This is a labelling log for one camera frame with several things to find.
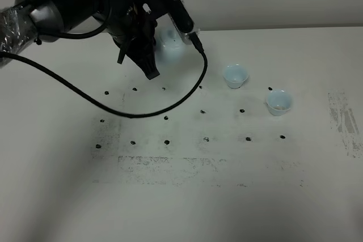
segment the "white table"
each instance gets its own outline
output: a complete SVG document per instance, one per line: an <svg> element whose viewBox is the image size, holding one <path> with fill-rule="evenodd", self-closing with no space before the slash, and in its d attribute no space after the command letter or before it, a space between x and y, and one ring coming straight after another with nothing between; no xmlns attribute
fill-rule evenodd
<svg viewBox="0 0 363 242"><path fill-rule="evenodd" d="M362 241L362 38L363 28L202 32L202 89L168 120L105 113L12 61L0 71L0 241ZM108 34L23 55L132 113L176 102L202 70L190 47L149 81L116 63ZM228 63L250 72L238 90L223 81ZM268 87L290 91L291 112L268 113Z"/></svg>

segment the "white cup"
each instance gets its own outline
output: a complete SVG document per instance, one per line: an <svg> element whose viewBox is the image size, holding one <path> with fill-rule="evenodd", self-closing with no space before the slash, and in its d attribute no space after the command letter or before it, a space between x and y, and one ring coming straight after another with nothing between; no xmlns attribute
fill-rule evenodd
<svg viewBox="0 0 363 242"><path fill-rule="evenodd" d="M223 77L230 88L237 89L248 79L248 72L241 65L229 65L225 68Z"/></svg>
<svg viewBox="0 0 363 242"><path fill-rule="evenodd" d="M185 53L185 43L174 27L162 28L157 36L157 61L163 64L177 63Z"/></svg>
<svg viewBox="0 0 363 242"><path fill-rule="evenodd" d="M266 97L268 111L274 116L282 116L291 109L292 97L284 90L273 90Z"/></svg>

